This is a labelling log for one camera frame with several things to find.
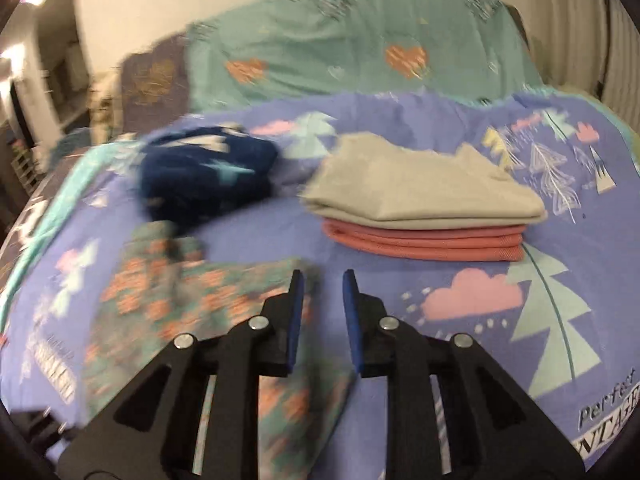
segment navy blue cloth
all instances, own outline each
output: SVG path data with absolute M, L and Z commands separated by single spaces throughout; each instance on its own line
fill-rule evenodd
M 140 195 L 153 220 L 191 228 L 271 194 L 278 150 L 229 128 L 168 133 L 142 149 Z

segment silver bolt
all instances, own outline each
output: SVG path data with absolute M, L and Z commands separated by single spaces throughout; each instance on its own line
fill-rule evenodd
M 474 343 L 474 339 L 469 334 L 456 334 L 453 343 L 459 348 L 469 348 Z
M 262 330 L 263 328 L 267 328 L 269 326 L 269 320 L 264 316 L 253 316 L 249 320 L 249 326 L 252 330 Z
M 382 330 L 395 330 L 400 326 L 400 322 L 392 316 L 385 316 L 380 320 L 380 328 Z
M 191 334 L 180 334 L 180 335 L 177 335 L 174 339 L 175 347 L 180 350 L 189 348 L 193 344 L 193 342 L 194 342 L 194 338 Z

